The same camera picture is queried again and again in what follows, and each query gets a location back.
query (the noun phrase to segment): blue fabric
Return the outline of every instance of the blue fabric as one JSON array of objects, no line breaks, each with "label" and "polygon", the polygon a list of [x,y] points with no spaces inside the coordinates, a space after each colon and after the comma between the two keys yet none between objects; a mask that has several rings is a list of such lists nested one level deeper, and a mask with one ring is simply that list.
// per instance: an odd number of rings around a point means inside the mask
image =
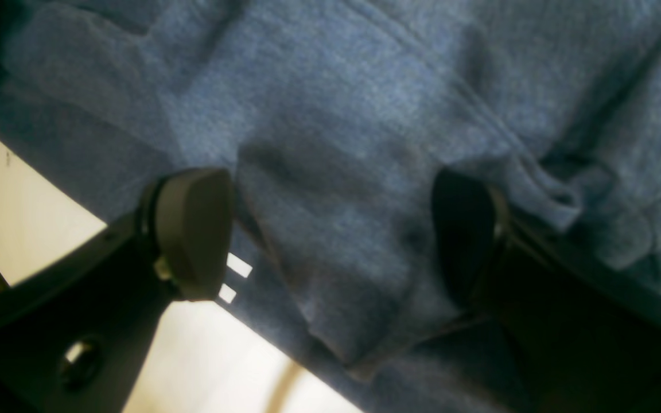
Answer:
[{"label": "blue fabric", "polygon": [[226,306],[373,412],[527,411],[441,280],[443,167],[661,292],[661,0],[27,2],[0,139],[103,219],[229,168]]}]

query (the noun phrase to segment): screw hole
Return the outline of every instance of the screw hole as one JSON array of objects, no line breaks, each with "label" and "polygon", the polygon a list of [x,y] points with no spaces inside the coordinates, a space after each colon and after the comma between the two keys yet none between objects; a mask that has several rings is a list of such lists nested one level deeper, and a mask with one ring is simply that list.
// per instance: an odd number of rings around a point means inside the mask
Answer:
[{"label": "screw hole", "polygon": [[60,361],[60,378],[68,390],[78,390],[94,379],[100,367],[102,351],[92,340],[79,340],[65,351]]}]

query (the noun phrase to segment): floor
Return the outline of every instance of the floor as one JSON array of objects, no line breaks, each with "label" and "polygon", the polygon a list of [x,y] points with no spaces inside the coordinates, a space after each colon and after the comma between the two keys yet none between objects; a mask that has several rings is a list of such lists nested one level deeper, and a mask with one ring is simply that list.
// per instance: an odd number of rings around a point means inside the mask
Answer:
[{"label": "floor", "polygon": [[[0,272],[11,285],[103,227],[0,143]],[[240,258],[229,264],[251,276]],[[359,412],[215,303],[168,308],[124,411]]]}]

